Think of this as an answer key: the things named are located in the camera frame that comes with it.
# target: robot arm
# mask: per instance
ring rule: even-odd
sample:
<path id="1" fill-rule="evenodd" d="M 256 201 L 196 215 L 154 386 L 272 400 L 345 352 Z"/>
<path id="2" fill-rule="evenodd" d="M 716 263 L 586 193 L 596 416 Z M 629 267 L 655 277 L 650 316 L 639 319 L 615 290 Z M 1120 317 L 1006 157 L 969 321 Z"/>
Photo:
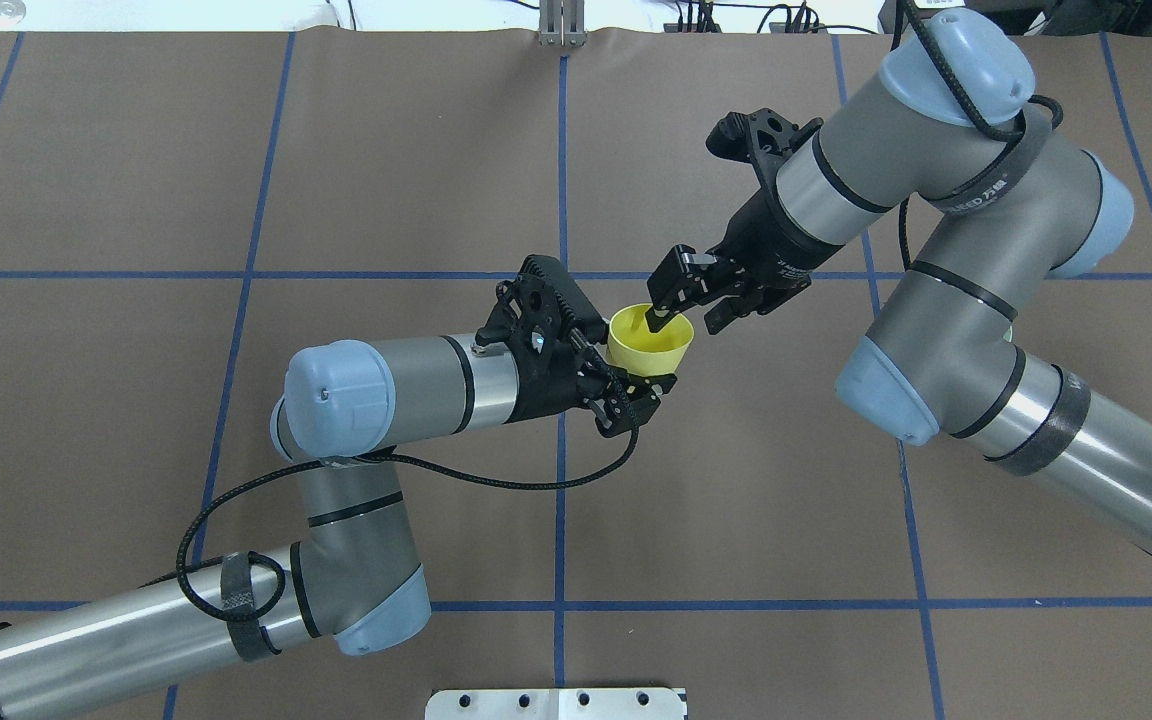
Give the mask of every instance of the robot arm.
<path id="1" fill-rule="evenodd" d="M 270 433 L 285 458 L 301 463 L 282 473 L 303 470 L 308 538 L 262 555 L 232 553 L 185 575 L 214 611 L 268 611 L 214 619 L 168 575 L 109 600 L 0 626 L 0 717 L 81 714 L 325 634 L 347 655 L 412 637 L 430 619 L 430 601 L 402 488 L 392 462 L 357 456 L 582 406 L 602 435 L 634 437 L 673 377 L 607 365 L 596 348 L 607 336 L 607 323 L 562 265 L 530 256 L 498 286 L 476 333 L 302 350 Z"/>
<path id="2" fill-rule="evenodd" d="M 666 256 L 647 280 L 653 327 L 718 297 L 710 333 L 767 313 L 776 304 L 751 302 L 758 291 L 803 290 L 810 270 L 918 192 L 946 218 L 861 339 L 838 395 L 901 441 L 923 445 L 941 430 L 967 439 L 1152 553 L 1152 425 L 1005 340 L 1044 278 L 1082 274 L 1116 249 L 1132 197 L 1025 104 L 1033 73 L 992 23 L 954 9 L 929 25 L 982 114 L 1020 141 L 978 132 L 919 41 L 893 51 L 827 123 L 794 127 L 791 142 L 768 134 L 773 120 L 791 127 L 768 109 L 728 115 L 708 149 L 753 161 L 760 190 L 708 253 Z M 745 156 L 717 136 L 738 137 Z"/>

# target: electrical cable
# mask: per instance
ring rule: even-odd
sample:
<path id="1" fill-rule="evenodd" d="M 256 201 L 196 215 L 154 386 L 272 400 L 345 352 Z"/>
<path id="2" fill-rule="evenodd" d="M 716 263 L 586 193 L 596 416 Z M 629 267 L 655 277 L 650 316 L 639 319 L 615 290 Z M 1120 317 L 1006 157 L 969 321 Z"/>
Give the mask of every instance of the electrical cable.
<path id="1" fill-rule="evenodd" d="M 771 18 L 772 17 L 772 13 L 774 13 L 776 10 L 785 10 L 785 23 L 786 23 L 787 26 L 788 26 L 788 24 L 790 24 L 790 13 L 794 12 L 794 8 L 790 8 L 790 6 L 785 5 L 785 3 L 772 5 L 771 8 L 768 8 L 767 12 L 765 12 L 763 14 L 763 20 L 759 20 L 759 22 L 758 22 L 758 29 L 755 29 L 755 35 L 758 35 L 759 32 L 763 32 L 763 26 L 765 26 L 765 24 L 767 24 L 767 18 Z"/>
<path id="2" fill-rule="evenodd" d="M 847 24 L 833 24 L 833 23 L 823 24 L 823 26 L 810 26 L 809 29 L 805 29 L 805 31 L 803 32 L 814 32 L 818 31 L 818 29 L 855 29 L 855 31 L 864 32 L 867 35 L 879 35 L 878 32 L 872 31 L 872 29 L 869 29 L 867 26 L 848 26 Z"/>
<path id="3" fill-rule="evenodd" d="M 573 344 L 576 346 L 581 346 L 582 343 L 588 344 L 588 342 L 584 341 L 584 336 L 581 336 L 581 342 L 573 342 Z M 630 418 L 630 442 L 626 444 L 626 449 L 621 452 L 621 456 L 613 460 L 611 464 L 604 467 L 604 469 L 594 470 L 589 475 L 582 475 L 582 477 L 576 478 L 575 480 L 563 480 L 560 483 L 516 483 L 511 480 L 485 478 L 483 475 L 463 473 L 461 470 L 454 470 L 445 465 L 439 465 L 435 462 L 430 462 L 429 460 L 420 460 L 420 457 L 412 457 L 410 455 L 396 455 L 388 450 L 370 452 L 366 455 L 359 455 L 356 460 L 362 462 L 402 462 L 404 465 L 412 465 L 429 470 L 431 473 L 447 475 L 449 478 L 479 484 L 479 486 L 493 488 L 517 488 L 518 491 L 558 491 L 559 488 L 573 488 L 584 486 L 584 484 L 607 477 L 607 475 L 613 473 L 613 471 L 616 471 L 624 465 L 626 462 L 630 460 L 630 456 L 634 455 L 635 448 L 639 445 L 639 419 L 637 419 L 637 415 L 634 412 L 634 406 L 630 406 L 630 397 L 628 397 L 626 393 L 626 387 L 621 384 L 616 373 L 612 372 L 612 369 L 607 365 L 607 361 L 602 359 L 602 356 L 599 355 L 592 346 L 588 347 L 585 357 L 591 365 L 594 365 L 596 370 L 599 370 L 600 373 L 611 378 L 612 389 L 613 392 L 616 392 L 617 401 L 620 401 L 621 406 L 626 408 L 626 414 L 628 415 L 628 418 Z"/>
<path id="4" fill-rule="evenodd" d="M 922 41 L 923 48 L 927 51 L 927 56 L 931 58 L 932 65 L 937 73 L 940 73 L 941 79 L 945 81 L 945 85 L 950 89 L 950 94 L 954 94 L 954 99 L 957 101 L 958 107 L 964 111 L 969 120 L 972 120 L 972 124 L 978 129 L 982 135 L 990 138 L 990 141 L 1014 143 L 1018 142 L 1021 137 L 1024 136 L 1024 131 L 1005 131 L 1005 129 L 995 128 L 986 122 L 980 111 L 975 106 L 972 97 L 968 94 L 963 88 L 963 83 L 958 82 L 957 76 L 954 74 L 954 68 L 950 68 L 950 63 L 945 59 L 943 53 L 941 53 L 941 46 L 937 44 L 937 38 L 932 37 L 931 31 L 927 26 L 924 26 L 923 18 L 918 17 L 918 12 L 914 8 L 914 0 L 896 0 L 896 26 L 893 28 L 892 32 L 892 50 L 896 50 L 900 46 L 901 36 L 901 18 L 908 17 L 910 28 L 914 28 L 914 35 L 918 36 L 918 40 Z M 1056 100 L 1051 99 L 1051 97 L 1044 94 L 1032 94 L 1029 97 L 1029 101 L 1036 105 L 1041 105 L 1044 108 L 1051 111 L 1052 114 L 1052 129 L 1060 127 L 1061 122 L 1064 122 L 1064 108 L 1061 108 L 1061 104 Z M 900 204 L 900 219 L 897 220 L 896 234 L 900 243 L 901 262 L 904 263 L 905 270 L 910 266 L 910 250 L 909 250 L 909 230 L 905 227 L 905 220 L 909 218 L 909 197 Z"/>
<path id="5" fill-rule="evenodd" d="M 576 478 L 575 480 L 563 480 L 559 483 L 516 483 L 511 480 L 486 478 L 483 477 L 483 475 L 465 473 L 465 471 L 439 465 L 435 462 L 422 460 L 420 457 L 397 455 L 392 452 L 392 448 L 388 450 L 370 452 L 369 454 L 353 457 L 353 460 L 365 462 L 365 464 L 370 465 L 378 465 L 381 464 L 381 462 L 401 462 L 401 464 L 404 465 L 412 465 L 430 470 L 433 471 L 433 473 L 447 475 L 449 478 L 480 484 L 480 486 L 494 488 L 521 488 L 521 491 L 559 491 L 560 488 L 573 488 L 584 486 L 584 484 L 589 484 L 607 477 L 609 473 L 614 473 L 614 471 L 619 470 L 628 460 L 630 460 L 630 456 L 634 455 L 635 448 L 639 445 L 639 418 L 637 418 L 637 415 L 634 411 L 634 406 L 630 404 L 630 397 L 628 397 L 628 393 L 626 393 L 626 387 L 621 382 L 620 377 L 617 377 L 617 374 L 613 372 L 612 367 L 608 366 L 607 361 L 602 359 L 602 356 L 598 354 L 598 350 L 596 350 L 588 340 L 585 340 L 584 334 L 581 334 L 579 331 L 573 329 L 570 339 L 573 341 L 573 346 L 584 348 L 583 353 L 585 355 L 586 363 L 590 366 L 593 366 L 594 370 L 598 370 L 599 373 L 609 378 L 612 391 L 616 393 L 616 401 L 620 402 L 623 409 L 626 409 L 626 416 L 628 420 L 630 420 L 630 441 L 626 444 L 626 449 L 621 452 L 620 457 L 609 462 L 609 464 L 605 465 L 604 469 L 594 470 L 589 475 L 582 475 L 582 477 Z M 613 407 L 612 412 L 620 414 L 620 409 Z M 202 525 L 206 523 L 207 518 L 210 518 L 212 511 L 218 510 L 221 505 L 229 502 L 233 498 L 241 497 L 243 493 L 251 492 L 253 488 L 259 488 L 260 486 L 264 486 L 264 484 L 270 484 L 275 479 L 288 477 L 288 475 L 303 473 L 303 471 L 324 467 L 325 464 L 320 460 L 301 462 L 301 464 L 274 470 L 273 473 L 265 473 L 259 478 L 248 480 L 247 483 L 241 484 L 241 486 L 230 488 L 229 492 L 215 498 L 215 500 L 209 502 L 202 511 L 198 511 L 198 515 L 195 516 L 192 523 L 189 523 L 189 528 L 185 530 L 184 536 L 180 538 L 177 556 L 175 558 L 175 570 L 166 575 L 161 575 L 159 578 L 151 579 L 149 583 L 141 586 L 147 588 L 147 585 L 161 583 L 166 579 L 175 579 L 180 586 L 180 592 L 184 594 L 189 605 L 197 607 L 198 611 L 204 612 L 204 614 L 210 615 L 215 620 L 225 621 L 225 623 L 247 623 L 247 621 L 260 619 L 262 616 L 268 614 L 268 612 L 273 611 L 274 606 L 278 605 L 278 601 L 282 600 L 283 592 L 287 589 L 287 571 L 281 564 L 278 563 L 276 560 L 260 555 L 260 553 L 257 552 L 248 553 L 248 559 L 250 559 L 251 564 L 259 564 L 262 568 L 274 573 L 276 577 L 274 593 L 271 594 L 270 599 L 264 605 L 257 607 L 255 611 L 225 611 L 204 600 L 204 598 L 195 591 L 194 585 L 189 583 L 189 573 L 211 568 L 211 566 L 220 564 L 223 560 L 221 558 L 212 558 L 210 560 L 196 562 L 196 564 L 187 564 L 185 558 L 189 555 L 189 547 L 192 546 L 197 533 L 202 530 Z"/>
<path id="6" fill-rule="evenodd" d="M 287 573 L 285 573 L 283 567 L 279 564 L 275 560 L 259 555 L 259 553 L 251 553 L 250 558 L 252 564 L 260 564 L 264 568 L 270 569 L 276 575 L 276 584 L 274 586 L 274 594 L 271 594 L 270 599 L 257 607 L 256 611 L 251 612 L 238 612 L 238 611 L 221 611 L 220 607 L 211 605 L 195 591 L 194 585 L 189 584 L 189 573 L 188 564 L 185 563 L 185 558 L 189 555 L 189 546 L 192 546 L 194 538 L 197 536 L 198 530 L 202 525 L 206 523 L 209 516 L 212 511 L 219 509 L 223 503 L 229 502 L 233 498 L 243 495 L 244 492 L 253 491 L 253 488 L 259 488 L 264 484 L 268 484 L 279 478 L 288 477 L 288 475 L 303 473 L 306 470 L 314 470 L 316 468 L 321 468 L 323 462 L 319 460 L 311 460 L 308 462 L 301 462 L 300 465 L 290 465 L 280 470 L 274 470 L 273 473 L 265 473 L 255 480 L 248 480 L 241 484 L 236 488 L 223 493 L 215 500 L 207 503 L 198 515 L 195 516 L 192 523 L 189 523 L 189 528 L 185 530 L 184 536 L 180 538 L 180 545 L 177 547 L 177 561 L 175 561 L 175 579 L 180 586 L 180 592 L 182 592 L 189 605 L 197 607 L 198 611 L 204 612 L 204 614 L 214 617 L 215 620 L 223 620 L 225 623 L 248 623 L 248 621 L 256 620 L 265 615 L 266 612 L 273 611 L 274 606 L 278 605 L 279 600 L 282 600 L 283 591 L 287 589 Z"/>

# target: yellow cup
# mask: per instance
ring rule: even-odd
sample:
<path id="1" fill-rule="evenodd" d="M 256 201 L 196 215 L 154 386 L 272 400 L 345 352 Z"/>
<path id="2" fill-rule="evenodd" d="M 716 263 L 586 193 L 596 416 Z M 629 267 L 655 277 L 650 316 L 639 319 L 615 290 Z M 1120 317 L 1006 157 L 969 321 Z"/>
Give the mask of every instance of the yellow cup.
<path id="1" fill-rule="evenodd" d="M 660 332 L 650 331 L 646 320 L 650 309 L 649 302 L 622 306 L 612 316 L 607 338 L 608 363 L 643 378 L 675 372 L 687 347 L 696 338 L 691 320 L 682 314 L 673 316 Z"/>

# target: blue end cap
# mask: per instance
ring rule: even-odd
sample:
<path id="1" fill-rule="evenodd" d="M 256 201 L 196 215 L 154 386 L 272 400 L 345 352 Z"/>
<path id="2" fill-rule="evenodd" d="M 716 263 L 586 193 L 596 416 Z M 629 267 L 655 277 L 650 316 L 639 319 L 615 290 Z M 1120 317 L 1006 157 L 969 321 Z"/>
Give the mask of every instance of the blue end cap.
<path id="1" fill-rule="evenodd" d="M 335 634 L 340 652 L 347 655 L 369 655 L 412 638 L 429 623 L 433 609 L 425 588 L 425 566 L 416 571 L 396 591 L 385 598 L 357 623 Z"/>
<path id="2" fill-rule="evenodd" d="M 1091 152 L 1087 154 L 1096 161 L 1096 168 L 1101 172 L 1101 209 L 1096 213 L 1092 232 L 1087 233 L 1083 247 L 1079 247 L 1078 252 L 1074 252 L 1069 260 L 1052 268 L 1047 278 L 1076 278 L 1092 272 L 1096 264 L 1105 259 L 1106 255 L 1123 245 L 1129 229 L 1132 229 L 1135 219 L 1132 192 L 1129 192 L 1119 179 L 1112 176 L 1100 158 L 1092 156 Z"/>
<path id="3" fill-rule="evenodd" d="M 394 377 L 374 347 L 357 340 L 306 347 L 283 379 L 291 437 L 314 457 L 372 450 L 394 420 Z"/>
<path id="4" fill-rule="evenodd" d="M 941 10 L 925 22 L 986 122 L 996 126 L 1016 118 L 1038 83 L 1015 41 L 1007 40 L 991 20 L 967 8 Z M 922 41 L 907 41 L 888 53 L 878 77 L 887 92 L 916 113 L 972 127 Z"/>
<path id="5" fill-rule="evenodd" d="M 847 407 L 900 441 L 923 445 L 941 432 L 941 424 L 918 391 L 869 338 L 861 338 L 833 389 Z"/>

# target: white metal plate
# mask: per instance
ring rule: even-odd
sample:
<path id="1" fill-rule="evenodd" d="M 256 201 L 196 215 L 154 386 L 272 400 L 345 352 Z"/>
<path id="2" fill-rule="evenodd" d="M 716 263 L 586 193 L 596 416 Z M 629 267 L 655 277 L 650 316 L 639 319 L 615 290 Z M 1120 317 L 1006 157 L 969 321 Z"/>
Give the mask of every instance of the white metal plate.
<path id="1" fill-rule="evenodd" d="M 681 688 L 441 691 L 429 698 L 425 720 L 685 720 L 685 698 Z"/>

